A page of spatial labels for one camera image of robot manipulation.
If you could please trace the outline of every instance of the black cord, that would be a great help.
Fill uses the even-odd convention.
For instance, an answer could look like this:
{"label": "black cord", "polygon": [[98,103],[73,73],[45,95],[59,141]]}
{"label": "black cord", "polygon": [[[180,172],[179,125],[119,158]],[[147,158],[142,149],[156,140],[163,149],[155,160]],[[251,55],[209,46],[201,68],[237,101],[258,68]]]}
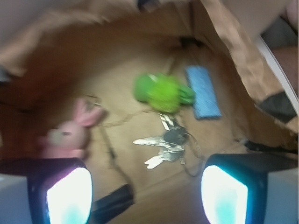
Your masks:
{"label": "black cord", "polygon": [[125,181],[127,182],[127,184],[130,187],[130,193],[132,195],[134,195],[135,189],[133,187],[133,182],[132,182],[131,178],[122,170],[122,168],[120,166],[118,166],[118,164],[116,162],[117,155],[115,153],[114,148],[112,147],[110,138],[108,137],[104,126],[99,125],[99,127],[100,127],[101,134],[104,138],[104,141],[107,145],[108,153],[110,154],[110,165],[111,165],[111,167],[116,169],[118,171],[118,173],[125,179]]}
{"label": "black cord", "polygon": [[182,165],[183,165],[184,171],[185,171],[189,176],[191,176],[191,177],[197,177],[197,176],[199,176],[199,175],[201,174],[201,162],[202,162],[201,147],[200,147],[198,141],[196,140],[196,138],[195,138],[192,134],[190,134],[190,133],[186,133],[186,134],[187,134],[188,136],[190,136],[190,137],[193,139],[193,141],[194,141],[194,143],[195,143],[195,145],[196,145],[195,147],[191,146],[191,150],[193,151],[194,155],[195,155],[197,158],[199,158],[198,170],[196,171],[195,174],[191,174],[190,171],[189,171],[189,169],[187,168],[185,162],[183,162]]}
{"label": "black cord", "polygon": [[269,147],[263,144],[258,144],[252,141],[247,141],[244,146],[253,152],[268,152],[268,153],[292,153],[298,155],[298,150],[288,150],[283,147]]}

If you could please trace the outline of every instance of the cable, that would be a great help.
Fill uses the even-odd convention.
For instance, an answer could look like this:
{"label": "cable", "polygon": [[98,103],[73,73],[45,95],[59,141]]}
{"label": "cable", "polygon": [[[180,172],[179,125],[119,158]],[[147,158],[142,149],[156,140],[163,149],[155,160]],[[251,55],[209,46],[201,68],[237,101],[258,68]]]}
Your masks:
{"label": "cable", "polygon": [[186,166],[186,163],[185,163],[185,160],[184,160],[184,162],[182,162],[181,164],[182,164],[182,166],[183,166],[183,168],[184,168],[184,171],[189,175],[189,176],[191,176],[191,177],[197,177],[197,176],[199,176],[200,175],[200,173],[201,173],[201,162],[202,162],[202,153],[201,153],[201,147],[200,147],[200,145],[199,145],[199,143],[198,143],[198,141],[196,140],[196,138],[192,135],[192,134],[190,134],[190,133],[186,133],[188,136],[190,136],[192,139],[193,139],[193,141],[194,141],[194,143],[195,143],[195,147],[193,147],[193,146],[191,146],[191,150],[193,151],[193,153],[194,153],[194,155],[197,157],[197,158],[199,158],[199,165],[198,165],[198,170],[196,171],[196,173],[195,174],[191,174],[190,173],[190,171],[189,171],[189,169],[187,168],[187,166]]}
{"label": "cable", "polygon": [[121,126],[121,125],[125,124],[126,122],[130,121],[136,115],[140,115],[142,113],[150,113],[150,112],[153,112],[153,111],[154,110],[152,110],[152,109],[145,109],[145,110],[142,110],[142,111],[138,111],[136,113],[128,114],[124,119],[119,120],[115,123],[107,123],[107,124],[102,125],[102,126],[107,127],[107,128]]}
{"label": "cable", "polygon": [[108,152],[110,154],[110,165],[111,165],[111,167],[116,169],[118,171],[118,173],[125,179],[127,184],[129,184],[129,186],[130,186],[130,193],[132,195],[134,195],[135,189],[133,187],[133,182],[132,182],[131,178],[122,170],[122,168],[120,166],[118,166],[118,164],[116,162],[117,155],[116,155],[115,150],[112,146],[110,138],[108,137],[108,134],[105,130],[105,127],[102,126],[102,125],[99,125],[99,128],[100,128],[100,132],[103,136],[103,139],[105,141],[105,144],[107,146]]}
{"label": "cable", "polygon": [[263,144],[258,144],[252,141],[247,141],[244,146],[252,152],[265,152],[265,153],[292,153],[298,155],[298,150],[288,150],[283,147],[269,147]]}

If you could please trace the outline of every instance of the white panel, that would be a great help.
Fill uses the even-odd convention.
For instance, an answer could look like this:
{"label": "white panel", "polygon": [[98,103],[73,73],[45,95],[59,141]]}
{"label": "white panel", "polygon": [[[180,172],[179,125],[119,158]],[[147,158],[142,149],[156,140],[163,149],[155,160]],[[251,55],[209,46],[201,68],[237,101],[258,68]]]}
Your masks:
{"label": "white panel", "polygon": [[298,222],[298,168],[268,174],[265,224]]}
{"label": "white panel", "polygon": [[92,205],[92,178],[85,168],[77,168],[47,191],[52,224],[86,223]]}
{"label": "white panel", "polygon": [[218,166],[208,166],[201,178],[201,198],[211,224],[244,224],[248,188]]}
{"label": "white panel", "polygon": [[32,223],[26,177],[0,174],[0,223]]}
{"label": "white panel", "polygon": [[274,22],[289,1],[223,0],[223,3],[254,40]]}

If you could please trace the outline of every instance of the bunny ear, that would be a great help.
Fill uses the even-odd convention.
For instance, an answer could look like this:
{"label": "bunny ear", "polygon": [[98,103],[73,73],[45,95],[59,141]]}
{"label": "bunny ear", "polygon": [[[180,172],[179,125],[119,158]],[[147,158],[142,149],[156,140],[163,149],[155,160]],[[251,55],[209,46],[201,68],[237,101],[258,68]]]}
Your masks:
{"label": "bunny ear", "polygon": [[80,117],[82,117],[87,109],[87,103],[84,98],[78,98],[76,101],[76,106],[75,106],[75,112],[74,112],[74,120],[78,120]]}
{"label": "bunny ear", "polygon": [[75,121],[84,127],[90,127],[95,125],[103,114],[103,108],[95,106],[91,111],[78,114],[78,116],[75,117]]}

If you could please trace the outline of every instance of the brown paper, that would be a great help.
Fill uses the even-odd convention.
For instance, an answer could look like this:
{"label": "brown paper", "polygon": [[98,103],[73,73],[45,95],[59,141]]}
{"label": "brown paper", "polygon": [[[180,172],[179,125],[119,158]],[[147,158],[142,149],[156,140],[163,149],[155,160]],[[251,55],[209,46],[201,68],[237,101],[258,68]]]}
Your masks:
{"label": "brown paper", "polygon": [[[199,177],[189,178],[178,161],[147,170],[144,162],[157,155],[159,148],[132,143],[165,131],[159,115],[133,98],[134,79],[144,72],[161,72],[170,57],[177,60],[172,74],[182,82],[186,82],[186,66],[208,68],[222,118],[198,121],[191,107],[182,107],[178,113],[179,123],[199,142],[204,161],[214,153],[245,153],[243,140],[294,148],[294,132],[255,107],[281,85],[275,80],[272,87],[263,84],[265,78],[272,80],[272,72],[220,2],[160,1],[160,8],[141,14],[135,1],[121,2],[124,5],[90,0],[63,9],[61,21],[57,21],[60,25],[53,24],[56,20],[48,15],[36,23],[40,26],[31,28],[36,37],[27,39],[31,45],[24,44],[24,39],[11,48],[11,52],[19,51],[7,58],[7,69],[25,73],[0,89],[0,100],[12,105],[0,110],[0,131],[14,133],[13,137],[3,136],[9,149],[3,147],[1,157],[35,157],[39,153],[37,136],[70,119],[76,97],[93,94],[101,98],[109,113],[101,125],[136,191],[136,205],[112,223],[206,223],[202,212],[194,214],[195,208],[202,211],[200,197],[194,193],[199,192]],[[206,46],[183,49],[178,41],[181,36],[195,36]],[[91,133],[90,156],[85,163],[93,176],[93,198],[97,200],[126,181],[110,168],[99,127],[93,127]],[[185,157],[191,172],[202,167],[203,161],[189,146]]]}

